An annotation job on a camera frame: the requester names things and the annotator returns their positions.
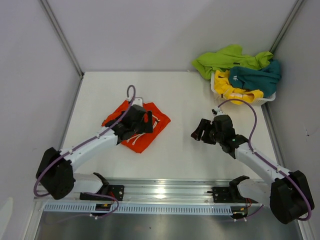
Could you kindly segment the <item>orange shorts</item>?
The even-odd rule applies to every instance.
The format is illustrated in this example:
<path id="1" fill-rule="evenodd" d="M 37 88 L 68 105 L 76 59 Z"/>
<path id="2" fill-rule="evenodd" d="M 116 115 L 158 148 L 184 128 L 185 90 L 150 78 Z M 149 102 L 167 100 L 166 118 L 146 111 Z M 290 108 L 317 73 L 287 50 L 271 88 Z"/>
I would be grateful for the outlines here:
<path id="1" fill-rule="evenodd" d="M 123 103 L 102 122 L 101 126 L 103 127 L 107 122 L 115 120 L 116 117 L 119 117 L 128 108 L 128 106 L 129 102 L 124 100 Z M 139 154 L 141 154 L 171 122 L 171 119 L 161 112 L 153 102 L 143 103 L 143 107 L 147 111 L 152 112 L 153 132 L 135 134 L 128 140 L 122 142 L 124 146 Z"/>

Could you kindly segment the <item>yellow shorts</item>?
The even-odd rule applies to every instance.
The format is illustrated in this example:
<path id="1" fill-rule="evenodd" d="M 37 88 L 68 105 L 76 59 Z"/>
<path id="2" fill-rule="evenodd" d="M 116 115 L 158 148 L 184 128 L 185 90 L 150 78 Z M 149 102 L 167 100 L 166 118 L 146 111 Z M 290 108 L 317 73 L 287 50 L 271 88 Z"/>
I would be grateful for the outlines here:
<path id="1" fill-rule="evenodd" d="M 245 90 L 237 87 L 233 87 L 229 82 L 230 72 L 216 70 L 212 75 L 213 77 L 213 89 L 217 94 L 226 100 L 239 99 L 247 103 L 253 103 L 257 99 L 264 97 L 264 93 L 259 90 Z"/>

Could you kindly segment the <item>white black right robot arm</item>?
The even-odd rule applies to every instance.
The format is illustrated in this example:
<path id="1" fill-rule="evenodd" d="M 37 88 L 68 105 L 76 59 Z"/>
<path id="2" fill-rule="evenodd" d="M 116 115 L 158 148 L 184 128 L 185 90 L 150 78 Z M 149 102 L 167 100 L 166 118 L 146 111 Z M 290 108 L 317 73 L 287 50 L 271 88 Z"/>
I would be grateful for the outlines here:
<path id="1" fill-rule="evenodd" d="M 228 115 L 201 119 L 190 136 L 206 144 L 219 144 L 226 154 L 248 166 L 264 181 L 258 183 L 246 178 L 231 186 L 228 196 L 232 201 L 249 198 L 266 205 L 283 224 L 311 218 L 315 204 L 306 176 L 299 170 L 290 171 L 272 162 L 254 149 L 249 139 L 236 133 Z"/>

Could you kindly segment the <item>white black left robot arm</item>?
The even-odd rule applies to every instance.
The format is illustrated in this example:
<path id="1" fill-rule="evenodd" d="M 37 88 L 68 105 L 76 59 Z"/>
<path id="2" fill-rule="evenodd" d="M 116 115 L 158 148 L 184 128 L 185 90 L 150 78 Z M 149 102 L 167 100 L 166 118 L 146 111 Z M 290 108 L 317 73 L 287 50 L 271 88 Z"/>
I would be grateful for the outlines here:
<path id="1" fill-rule="evenodd" d="M 107 180 L 98 173 L 81 174 L 76 170 L 99 152 L 113 148 L 136 134 L 152 132 L 152 112 L 133 104 L 77 146 L 47 149 L 38 167 L 35 184 L 47 191 L 45 196 L 50 195 L 55 200 L 63 199 L 70 193 L 92 194 L 97 200 L 103 200 L 109 193 Z"/>

